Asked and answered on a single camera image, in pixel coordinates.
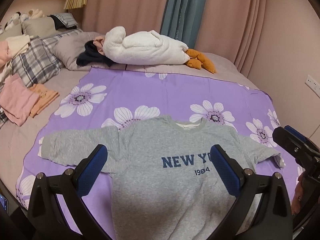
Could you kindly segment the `grey New York sweatshirt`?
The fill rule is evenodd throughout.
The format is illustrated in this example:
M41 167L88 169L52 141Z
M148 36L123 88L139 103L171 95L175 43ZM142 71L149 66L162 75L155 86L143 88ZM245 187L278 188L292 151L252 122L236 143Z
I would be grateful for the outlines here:
M41 156L77 165L102 144L103 171L112 177L112 219L117 239L207 239L234 203L212 164L220 145L241 167L277 155L234 128L205 119L179 123L170 116L119 129L65 130L44 137Z

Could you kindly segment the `folded orange garment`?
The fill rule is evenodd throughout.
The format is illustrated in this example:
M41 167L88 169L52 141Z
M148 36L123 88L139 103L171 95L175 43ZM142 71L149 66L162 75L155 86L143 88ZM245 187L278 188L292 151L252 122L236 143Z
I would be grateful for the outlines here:
M33 84L29 90L39 95L39 100L35 103L30 112L30 116L32 118L39 115L46 107L59 97L58 91L50 90L43 84Z

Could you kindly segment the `folded pink garment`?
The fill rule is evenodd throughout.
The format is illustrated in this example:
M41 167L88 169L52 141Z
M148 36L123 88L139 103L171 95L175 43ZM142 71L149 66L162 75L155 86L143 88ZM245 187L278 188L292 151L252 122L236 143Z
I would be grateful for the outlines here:
M29 90L17 73L6 78L0 103L11 122L22 126L38 100L39 95Z

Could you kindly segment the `purple floral bed sheet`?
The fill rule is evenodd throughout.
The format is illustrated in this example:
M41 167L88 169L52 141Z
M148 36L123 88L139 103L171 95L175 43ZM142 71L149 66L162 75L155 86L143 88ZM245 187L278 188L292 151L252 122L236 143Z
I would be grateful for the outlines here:
M77 165L61 165L41 156L45 136L65 130L90 130L106 126L119 129L138 121L168 115L179 123L208 122L234 128L240 135L278 153L257 163L255 173L279 172L293 197L302 168L295 159L274 142L272 133L280 126L270 97L239 83L181 74L148 76L142 72L93 68L79 85L61 100L48 125L36 138L26 155L23 172L17 181L16 196L28 210L36 175L61 175ZM112 177L99 173L88 195L82 200L108 233L116 238L112 219Z

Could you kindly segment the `pink curtain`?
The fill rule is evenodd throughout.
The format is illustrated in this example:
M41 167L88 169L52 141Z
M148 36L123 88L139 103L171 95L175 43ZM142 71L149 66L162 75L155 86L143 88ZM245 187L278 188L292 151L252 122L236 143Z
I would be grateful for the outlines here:
M107 33L123 26L128 34L160 33L167 0L87 0L82 28ZM193 49L229 59L248 75L263 27L266 0L206 0Z

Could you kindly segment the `plaid grey pillow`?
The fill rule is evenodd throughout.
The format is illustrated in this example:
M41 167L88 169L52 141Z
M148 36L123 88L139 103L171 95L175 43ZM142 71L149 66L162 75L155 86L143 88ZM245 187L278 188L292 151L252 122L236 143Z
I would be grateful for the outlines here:
M12 73L17 73L28 88L46 83L63 67L62 61L53 54L54 47L61 38L81 32L81 29L74 29L47 38L33 38L28 50L13 59Z

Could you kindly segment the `dark navy garment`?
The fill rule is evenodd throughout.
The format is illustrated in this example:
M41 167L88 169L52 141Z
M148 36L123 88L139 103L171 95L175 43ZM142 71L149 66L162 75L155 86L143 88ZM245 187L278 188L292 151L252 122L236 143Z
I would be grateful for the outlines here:
M85 43L85 51L78 56L76 59L76 64L83 67L93 62L103 63L108 67L114 64L111 59L99 53L96 45L93 43L93 40L91 40Z

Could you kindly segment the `taupe pillow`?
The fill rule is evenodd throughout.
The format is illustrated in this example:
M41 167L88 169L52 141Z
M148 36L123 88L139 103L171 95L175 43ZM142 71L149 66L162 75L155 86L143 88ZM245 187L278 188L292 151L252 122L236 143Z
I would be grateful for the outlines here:
M107 69L108 65L98 62L91 62L86 66L78 66L76 59L85 51L85 43L100 36L96 32L81 32L76 35L64 36L55 45L54 55L60 59L64 66L71 71L90 71L92 67Z

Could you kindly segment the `beige cushion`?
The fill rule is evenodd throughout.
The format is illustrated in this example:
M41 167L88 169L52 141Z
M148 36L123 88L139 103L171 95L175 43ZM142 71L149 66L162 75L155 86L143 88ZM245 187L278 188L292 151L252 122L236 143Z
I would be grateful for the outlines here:
M24 34L39 36L40 38L47 38L59 33L55 29L54 20L51 17L26 20L21 24L21 27Z

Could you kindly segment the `teal curtain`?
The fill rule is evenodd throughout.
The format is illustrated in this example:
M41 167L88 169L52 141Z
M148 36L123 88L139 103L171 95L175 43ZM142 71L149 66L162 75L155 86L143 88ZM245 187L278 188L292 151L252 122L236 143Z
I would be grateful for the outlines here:
M205 3L206 0L167 0L160 34L182 41L193 49Z

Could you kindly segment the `striped grey pillow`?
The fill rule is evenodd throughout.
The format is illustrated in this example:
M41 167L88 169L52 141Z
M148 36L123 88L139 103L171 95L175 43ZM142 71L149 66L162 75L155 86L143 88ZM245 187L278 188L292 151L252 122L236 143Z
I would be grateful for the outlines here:
M74 16L70 12L63 12L59 14L52 14L50 17L53 19L55 29L66 28L72 29L78 26Z

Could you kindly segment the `white wall power strip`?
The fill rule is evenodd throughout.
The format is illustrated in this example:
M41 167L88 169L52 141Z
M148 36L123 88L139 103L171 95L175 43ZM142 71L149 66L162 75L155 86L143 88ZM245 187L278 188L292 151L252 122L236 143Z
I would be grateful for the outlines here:
M305 80L305 84L312 89L315 93L319 92L319 83L310 75L307 75L307 78Z

